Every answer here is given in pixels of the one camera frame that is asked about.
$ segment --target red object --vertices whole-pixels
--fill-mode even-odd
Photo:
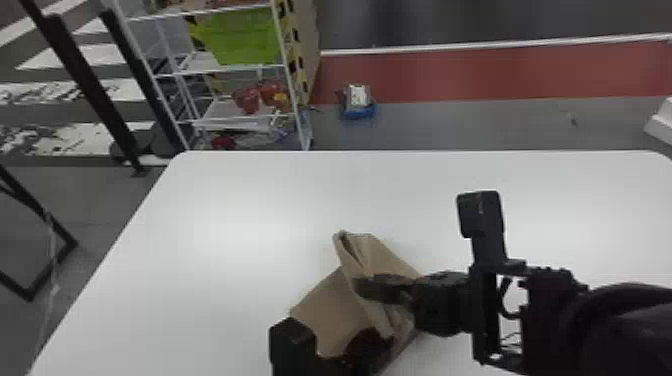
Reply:
[[[259,111],[259,90],[255,88],[238,89],[231,94],[236,105],[243,109],[245,115],[253,115]]]
[[[335,104],[347,82],[380,103],[657,96],[672,93],[662,42],[324,56],[311,103]]]
[[[261,100],[264,101],[264,104],[267,106],[275,105],[275,93],[281,91],[280,84],[275,81],[263,80],[259,82],[259,93],[261,94]]]
[[[210,145],[215,150],[233,150],[236,142],[229,136],[219,136],[210,141]]]

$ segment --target gray floor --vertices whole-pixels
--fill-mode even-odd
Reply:
[[[130,177],[123,167],[21,167],[11,171],[80,241],[59,269],[47,334],[61,321],[96,267],[147,195],[162,169]],[[29,281],[46,262],[48,233],[29,210],[0,195],[0,267]],[[0,287],[0,375],[22,376],[32,364],[51,291],[26,303]]]
[[[373,120],[313,114],[317,150],[654,150],[642,128],[663,97],[385,104]]]

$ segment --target black and white floor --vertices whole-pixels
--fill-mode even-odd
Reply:
[[[88,0],[43,7],[61,14],[131,130],[148,129],[153,115]],[[77,85],[19,8],[0,30],[0,153],[5,156],[106,156],[111,136]]]

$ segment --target metal pole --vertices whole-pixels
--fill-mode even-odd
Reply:
[[[137,142],[128,129],[126,122],[117,111],[107,92],[100,84],[89,63],[84,59],[82,52],[72,39],[63,20],[56,15],[43,16],[40,9],[32,0],[19,0],[26,13],[33,19],[42,36],[51,45],[52,49],[63,62],[73,80],[79,85],[82,93],[93,107],[94,111],[105,124],[107,130],[130,161],[138,175],[146,173],[136,154]]]
[[[131,72],[138,81],[138,85],[145,95],[147,103],[152,108],[154,114],[156,114],[156,119],[158,120],[161,129],[163,129],[166,138],[170,141],[170,144],[173,145],[177,153],[185,151],[186,140],[184,143],[182,142],[180,130],[177,129],[175,122],[171,120],[170,116],[166,113],[166,109],[159,102],[159,94],[154,89],[152,79],[149,76],[149,73],[145,70],[142,61],[135,55],[133,48],[126,39],[116,14],[114,14],[113,10],[107,9],[100,13],[100,18],[103,20],[105,26],[107,26],[107,29],[112,35],[112,39],[117,43],[126,63],[131,68]]]

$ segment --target cable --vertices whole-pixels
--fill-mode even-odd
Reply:
[[[54,226],[51,213],[49,213],[47,210],[44,211],[44,223],[47,226],[47,234],[49,236],[49,246],[47,249],[47,253],[49,256],[49,262],[51,263],[51,270],[52,270],[50,277],[51,291],[49,292],[49,297],[47,299],[47,307],[44,312],[44,319],[42,320],[42,324],[40,325],[40,331],[38,332],[37,342],[35,343],[35,348],[33,350],[33,360],[31,362],[30,368],[28,369],[26,376],[31,376],[33,373],[33,366],[35,365],[37,357],[40,355],[40,350],[42,350],[42,346],[47,336],[47,328],[49,326],[51,315],[54,311],[54,302],[56,300],[56,294],[58,294],[58,291],[60,290],[60,286],[58,285],[58,278],[56,277],[57,274],[56,268],[58,267],[58,260],[56,259],[56,234],[54,233]]]
[[[518,320],[520,318],[520,312],[509,312],[504,306],[504,297],[506,292],[509,290],[509,286],[513,282],[513,278],[504,277],[502,278],[502,284],[499,286],[499,313],[507,320]]]
[[[509,334],[505,335],[500,341],[504,342],[507,339],[510,339],[510,338],[513,338],[513,337],[519,336],[519,335],[520,335],[520,332],[509,333]]]

